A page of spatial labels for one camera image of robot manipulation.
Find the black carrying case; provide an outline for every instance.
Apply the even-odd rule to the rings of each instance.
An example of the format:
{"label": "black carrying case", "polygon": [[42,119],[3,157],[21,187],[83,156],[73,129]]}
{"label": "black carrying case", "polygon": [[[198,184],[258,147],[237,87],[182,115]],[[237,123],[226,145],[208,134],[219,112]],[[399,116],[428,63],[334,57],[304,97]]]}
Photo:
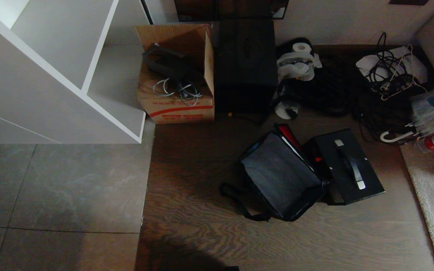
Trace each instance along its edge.
{"label": "black carrying case", "polygon": [[350,129],[313,137],[303,152],[320,175],[329,180],[329,205],[347,205],[384,193],[371,163]]}
{"label": "black carrying case", "polygon": [[274,130],[248,147],[237,167],[244,187],[265,211],[251,215],[239,199],[244,191],[230,184],[223,183],[220,193],[231,198],[244,217],[254,221],[268,221],[271,217],[295,221],[326,192],[327,181],[307,161],[287,125],[276,124]]}

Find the black tote bag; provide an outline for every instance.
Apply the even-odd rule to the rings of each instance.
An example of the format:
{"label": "black tote bag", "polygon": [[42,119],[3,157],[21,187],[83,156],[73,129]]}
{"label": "black tote bag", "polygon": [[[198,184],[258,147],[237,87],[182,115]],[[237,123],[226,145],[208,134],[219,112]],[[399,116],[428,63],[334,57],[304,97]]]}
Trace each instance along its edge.
{"label": "black tote bag", "polygon": [[238,210],[254,221],[268,221],[272,216],[295,221],[326,191],[327,182],[301,153],[287,125],[276,125],[246,149],[238,167],[245,186],[266,211],[251,215],[239,199],[243,191],[227,183],[221,185],[220,193],[231,198]]}

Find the umbrella handle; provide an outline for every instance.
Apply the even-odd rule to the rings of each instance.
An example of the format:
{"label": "umbrella handle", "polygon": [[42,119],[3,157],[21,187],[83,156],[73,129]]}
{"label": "umbrella handle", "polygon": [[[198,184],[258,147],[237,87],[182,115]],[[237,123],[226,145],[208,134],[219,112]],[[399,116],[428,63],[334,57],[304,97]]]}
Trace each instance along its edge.
{"label": "umbrella handle", "polygon": [[409,137],[409,136],[411,136],[412,134],[414,134],[413,131],[409,131],[409,132],[407,132],[406,134],[402,134],[402,135],[400,135],[399,137],[395,137],[394,139],[385,139],[384,137],[387,136],[389,133],[390,133],[390,132],[388,132],[388,131],[383,132],[383,133],[379,136],[379,139],[381,139],[381,141],[386,142],[386,143],[393,143],[393,142],[396,142],[396,141],[398,141],[398,140],[404,139],[405,137]]}

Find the black case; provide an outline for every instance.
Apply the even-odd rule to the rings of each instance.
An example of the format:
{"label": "black case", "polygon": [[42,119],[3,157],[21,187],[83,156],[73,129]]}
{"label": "black case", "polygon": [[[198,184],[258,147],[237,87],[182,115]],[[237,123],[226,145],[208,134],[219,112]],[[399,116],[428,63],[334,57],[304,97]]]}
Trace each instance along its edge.
{"label": "black case", "polygon": [[[343,143],[341,149],[336,147],[336,140]],[[347,205],[384,193],[371,163],[350,129],[314,137],[304,144],[303,151],[319,174],[329,181],[329,205]],[[352,165],[365,188],[359,189],[356,185]]]}
{"label": "black case", "polygon": [[215,56],[215,109],[264,113],[277,88],[274,22],[220,22]]}
{"label": "black case", "polygon": [[[274,146],[279,151],[267,150]],[[258,158],[252,158],[251,161],[259,161],[259,158],[265,160],[266,156],[269,156],[270,161],[260,161],[258,168],[246,168],[246,164],[252,163],[249,162],[252,156]],[[324,195],[327,188],[327,181],[307,161],[287,125],[275,125],[273,131],[248,147],[240,156],[237,166],[244,186],[259,199],[266,211],[251,215],[239,199],[244,192],[232,185],[223,183],[220,193],[231,198],[238,210],[254,221],[268,221],[272,216],[284,221],[295,221]],[[273,173],[283,174],[284,177],[279,179]]]}

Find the red object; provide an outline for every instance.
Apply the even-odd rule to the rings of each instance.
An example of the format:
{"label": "red object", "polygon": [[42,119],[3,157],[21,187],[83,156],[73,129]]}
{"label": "red object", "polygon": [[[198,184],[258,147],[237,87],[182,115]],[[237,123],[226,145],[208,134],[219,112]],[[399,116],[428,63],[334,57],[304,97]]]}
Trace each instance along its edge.
{"label": "red object", "polygon": [[431,151],[434,151],[434,144],[433,144],[432,137],[425,138],[425,146]]}
{"label": "red object", "polygon": [[150,117],[155,117],[158,115],[162,115],[165,113],[175,112],[175,111],[184,111],[184,110],[196,110],[196,109],[211,109],[214,106],[198,106],[198,107],[181,107],[181,108],[170,108],[165,110],[160,110],[154,113],[149,114]]}
{"label": "red object", "polygon": [[291,129],[287,125],[279,125],[279,130],[281,130],[282,134],[288,139],[296,148],[299,149],[299,151],[302,151],[301,145],[294,137],[294,134],[292,134]]}

